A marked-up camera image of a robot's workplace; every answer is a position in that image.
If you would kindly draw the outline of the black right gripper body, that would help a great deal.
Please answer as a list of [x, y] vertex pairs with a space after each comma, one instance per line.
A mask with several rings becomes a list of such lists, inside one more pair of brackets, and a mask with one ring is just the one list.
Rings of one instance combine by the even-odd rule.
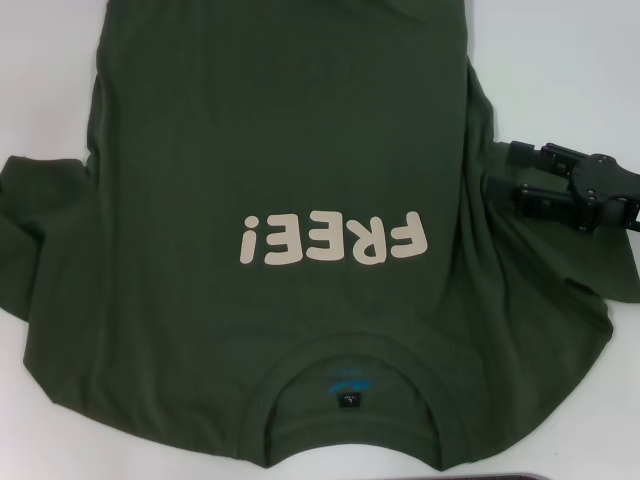
[[572, 170], [570, 187], [579, 207], [578, 228], [639, 231], [639, 175], [606, 155], [589, 155]]

